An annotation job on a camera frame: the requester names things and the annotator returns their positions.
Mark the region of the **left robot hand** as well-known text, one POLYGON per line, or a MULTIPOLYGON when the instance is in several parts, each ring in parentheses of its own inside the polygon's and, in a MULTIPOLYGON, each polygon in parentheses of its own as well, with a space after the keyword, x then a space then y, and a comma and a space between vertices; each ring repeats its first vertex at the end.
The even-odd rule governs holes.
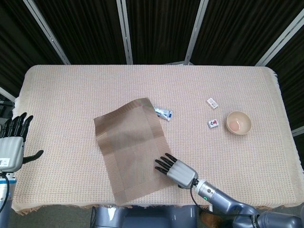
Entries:
POLYGON ((37 160, 44 153, 38 151, 24 156, 25 142, 33 116, 23 113, 14 119, 8 119, 0 129, 0 173, 17 172, 23 164, 37 160))

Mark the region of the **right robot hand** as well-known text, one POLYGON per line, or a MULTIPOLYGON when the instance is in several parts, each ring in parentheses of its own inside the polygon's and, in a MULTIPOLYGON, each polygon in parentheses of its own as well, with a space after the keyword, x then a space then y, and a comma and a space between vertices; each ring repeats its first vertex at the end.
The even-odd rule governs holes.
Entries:
POLYGON ((169 153, 154 160, 158 166, 154 168, 175 182, 179 188, 191 189, 198 183, 198 173, 169 153))

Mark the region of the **brown woven placemat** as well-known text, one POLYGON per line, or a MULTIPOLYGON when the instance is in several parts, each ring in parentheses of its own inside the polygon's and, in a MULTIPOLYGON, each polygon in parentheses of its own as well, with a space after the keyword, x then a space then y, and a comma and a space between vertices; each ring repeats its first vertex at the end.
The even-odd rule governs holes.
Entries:
POLYGON ((95 135, 119 206, 172 186, 155 160, 171 150, 148 98, 94 119, 95 135))

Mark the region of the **pink bowl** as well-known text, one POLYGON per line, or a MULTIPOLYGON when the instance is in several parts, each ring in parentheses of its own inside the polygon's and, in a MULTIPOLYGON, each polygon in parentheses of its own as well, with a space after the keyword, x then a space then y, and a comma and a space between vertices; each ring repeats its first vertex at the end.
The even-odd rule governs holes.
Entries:
POLYGON ((226 127, 232 134, 246 135, 251 131, 252 121, 246 113, 233 111, 226 118, 226 127))

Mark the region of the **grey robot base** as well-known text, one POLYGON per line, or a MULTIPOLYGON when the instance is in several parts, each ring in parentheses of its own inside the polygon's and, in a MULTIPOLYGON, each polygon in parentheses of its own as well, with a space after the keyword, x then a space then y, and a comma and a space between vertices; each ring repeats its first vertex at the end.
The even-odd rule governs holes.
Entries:
POLYGON ((197 228, 197 209, 188 206, 92 207, 90 228, 197 228))

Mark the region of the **black equipment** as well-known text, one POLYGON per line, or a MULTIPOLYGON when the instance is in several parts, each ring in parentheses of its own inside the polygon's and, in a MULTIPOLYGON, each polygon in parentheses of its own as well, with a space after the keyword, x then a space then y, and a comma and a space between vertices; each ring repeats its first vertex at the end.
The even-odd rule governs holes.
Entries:
POLYGON ((0 118, 9 119, 13 116, 14 103, 0 94, 0 118))

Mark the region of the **brown shoe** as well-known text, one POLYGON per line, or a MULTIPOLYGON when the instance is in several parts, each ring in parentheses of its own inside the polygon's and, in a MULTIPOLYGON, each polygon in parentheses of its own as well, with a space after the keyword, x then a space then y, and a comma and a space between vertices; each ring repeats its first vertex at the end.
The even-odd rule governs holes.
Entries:
POLYGON ((204 211, 200 213, 199 218, 207 228, 220 228, 224 222, 220 216, 209 214, 204 211))

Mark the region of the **blue white toothpaste tube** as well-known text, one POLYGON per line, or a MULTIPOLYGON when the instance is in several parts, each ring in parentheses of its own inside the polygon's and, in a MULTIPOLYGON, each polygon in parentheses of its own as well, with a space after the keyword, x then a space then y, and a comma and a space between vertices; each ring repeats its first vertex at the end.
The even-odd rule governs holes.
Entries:
POLYGON ((170 121, 172 116, 172 111, 164 108, 154 107, 154 110, 159 118, 162 118, 166 121, 170 121))

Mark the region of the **pink woven tablecloth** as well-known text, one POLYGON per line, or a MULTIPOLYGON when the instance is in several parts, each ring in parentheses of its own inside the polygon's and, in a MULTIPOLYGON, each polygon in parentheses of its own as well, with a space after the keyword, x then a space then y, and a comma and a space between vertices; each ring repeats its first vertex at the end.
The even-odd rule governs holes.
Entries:
POLYGON ((114 204, 94 119, 138 98, 172 110, 170 121, 160 119, 171 153, 200 178, 252 206, 304 202, 304 172, 272 69, 36 65, 25 74, 13 114, 34 117, 25 154, 44 153, 16 173, 12 208, 27 214, 46 205, 114 204), (248 134, 228 131, 233 111, 250 117, 248 134), (219 126, 210 129, 212 119, 219 126))

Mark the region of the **dark pleated partition panel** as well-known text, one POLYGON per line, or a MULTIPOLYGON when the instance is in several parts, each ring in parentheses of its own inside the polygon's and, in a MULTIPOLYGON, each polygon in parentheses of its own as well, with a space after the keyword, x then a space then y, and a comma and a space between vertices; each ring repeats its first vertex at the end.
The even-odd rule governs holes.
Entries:
POLYGON ((133 63, 185 59, 200 0, 126 0, 133 63))
POLYGON ((277 73, 290 128, 304 125, 304 28, 267 64, 277 73))
POLYGON ((0 87, 17 97, 35 65, 62 65, 23 0, 0 0, 0 87))
POLYGON ((73 65, 125 65, 116 0, 34 0, 73 65))
POLYGON ((194 65, 254 66, 304 9, 304 0, 209 0, 194 65))

